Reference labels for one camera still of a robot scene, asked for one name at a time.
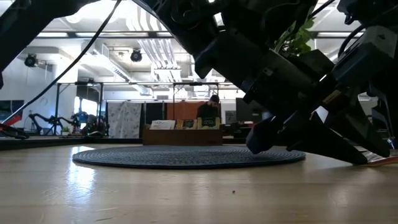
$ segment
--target wooden floor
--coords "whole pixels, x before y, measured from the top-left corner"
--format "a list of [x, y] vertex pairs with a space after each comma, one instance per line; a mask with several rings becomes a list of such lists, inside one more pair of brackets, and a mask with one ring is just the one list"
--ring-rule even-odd
[[106, 145], [0, 152], [0, 223], [398, 223], [397, 166], [314, 155], [284, 166], [196, 171], [72, 162], [92, 147]]

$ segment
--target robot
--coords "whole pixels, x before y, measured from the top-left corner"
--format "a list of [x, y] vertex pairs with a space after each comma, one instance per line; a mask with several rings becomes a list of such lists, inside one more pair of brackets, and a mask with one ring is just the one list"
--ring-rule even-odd
[[[272, 116], [257, 124], [247, 138], [253, 153], [266, 151], [282, 139], [287, 150], [366, 164], [368, 159], [347, 139], [382, 157], [389, 157], [395, 147], [398, 107], [392, 100], [391, 83], [396, 80], [396, 0], [340, 1], [338, 10], [346, 15], [342, 22], [361, 23], [350, 37], [366, 31], [345, 49], [347, 38], [335, 65], [317, 50], [296, 56], [270, 47], [292, 24], [291, 33], [297, 32], [316, 0], [133, 1], [158, 18], [193, 55], [201, 78], [214, 68], [246, 93], [247, 103], [255, 100], [269, 110]], [[1, 52], [0, 71], [52, 19], [74, 14], [91, 2], [15, 0], [0, 17], [0, 42], [12, 43]], [[213, 18], [217, 13], [222, 15], [223, 27]], [[358, 94], [363, 92], [379, 97], [379, 117], [389, 128], [389, 142], [360, 107]]]

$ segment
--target man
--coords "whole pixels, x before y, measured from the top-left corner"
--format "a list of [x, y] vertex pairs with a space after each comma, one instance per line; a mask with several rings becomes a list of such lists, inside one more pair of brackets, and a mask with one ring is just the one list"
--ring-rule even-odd
[[220, 117], [218, 113], [218, 104], [220, 98], [217, 95], [210, 97], [210, 100], [205, 104], [199, 106], [197, 118], [217, 118]]

